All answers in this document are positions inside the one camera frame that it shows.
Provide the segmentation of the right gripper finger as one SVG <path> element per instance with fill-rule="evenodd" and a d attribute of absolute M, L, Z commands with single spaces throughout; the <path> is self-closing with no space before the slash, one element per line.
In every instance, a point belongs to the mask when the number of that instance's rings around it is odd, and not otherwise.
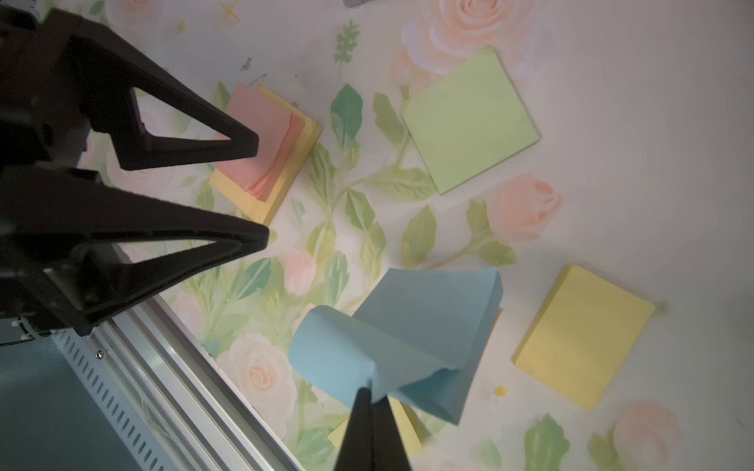
<path fill-rule="evenodd" d="M 412 471 L 388 398 L 357 391 L 335 471 Z"/>

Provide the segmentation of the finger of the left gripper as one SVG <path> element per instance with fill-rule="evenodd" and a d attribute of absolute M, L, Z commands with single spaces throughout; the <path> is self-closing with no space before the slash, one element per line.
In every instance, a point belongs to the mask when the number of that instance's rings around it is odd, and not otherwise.
<path fill-rule="evenodd" d="M 226 114 L 107 25 L 52 9 L 40 29 L 60 47 L 78 112 L 140 171 L 253 158 L 256 131 Z"/>
<path fill-rule="evenodd" d="M 41 167 L 1 173 L 1 316 L 46 333 L 94 327 L 188 278 L 262 251 L 269 229 Z"/>

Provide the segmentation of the torn yellow memo page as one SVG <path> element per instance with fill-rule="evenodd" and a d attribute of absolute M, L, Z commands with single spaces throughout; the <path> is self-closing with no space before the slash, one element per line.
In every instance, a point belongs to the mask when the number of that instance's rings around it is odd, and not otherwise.
<path fill-rule="evenodd" d="M 421 455 L 423 453 L 422 443 L 418 434 L 416 433 L 414 424 L 412 424 L 412 421 L 410 421 L 408 408 L 406 408 L 406 406 L 404 406 L 402 402 L 399 402 L 394 398 L 389 398 L 389 404 L 396 421 L 406 455 L 408 456 L 408 458 L 412 458 L 416 455 Z M 349 425 L 349 419 L 350 418 L 347 417 L 344 422 L 342 422 L 328 435 L 328 440 L 335 447 L 335 449 L 337 449 L 337 451 L 341 449 L 343 440 L 346 435 L 347 427 Z"/>

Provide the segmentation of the torn blue memo page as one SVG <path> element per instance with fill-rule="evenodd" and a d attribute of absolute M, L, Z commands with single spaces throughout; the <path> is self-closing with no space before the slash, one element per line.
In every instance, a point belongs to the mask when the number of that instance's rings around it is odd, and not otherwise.
<path fill-rule="evenodd" d="M 291 341 L 289 361 L 312 386 L 351 405 L 367 389 L 371 401 L 455 367 L 329 307 L 306 314 Z"/>

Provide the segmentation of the blue memo pad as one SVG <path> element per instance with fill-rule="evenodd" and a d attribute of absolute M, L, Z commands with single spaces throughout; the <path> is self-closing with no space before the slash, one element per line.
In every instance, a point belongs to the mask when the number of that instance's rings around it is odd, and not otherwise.
<path fill-rule="evenodd" d="M 495 268 L 389 270 L 353 316 L 377 343 L 373 396 L 459 424 L 502 297 Z"/>

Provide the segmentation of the pink and yellow memo pad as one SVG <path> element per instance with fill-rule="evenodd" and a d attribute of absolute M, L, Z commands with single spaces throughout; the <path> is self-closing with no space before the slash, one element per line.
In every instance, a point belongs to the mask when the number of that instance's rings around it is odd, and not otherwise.
<path fill-rule="evenodd" d="M 208 184 L 251 221 L 268 225 L 317 143 L 322 127 L 269 88 L 238 84 L 226 113 L 259 137 L 255 157 L 214 165 Z"/>

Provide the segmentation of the green memo pad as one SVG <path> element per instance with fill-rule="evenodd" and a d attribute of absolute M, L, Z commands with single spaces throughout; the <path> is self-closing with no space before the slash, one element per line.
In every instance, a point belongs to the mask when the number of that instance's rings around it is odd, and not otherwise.
<path fill-rule="evenodd" d="M 490 46 L 410 98 L 401 114 L 440 194 L 540 141 Z"/>

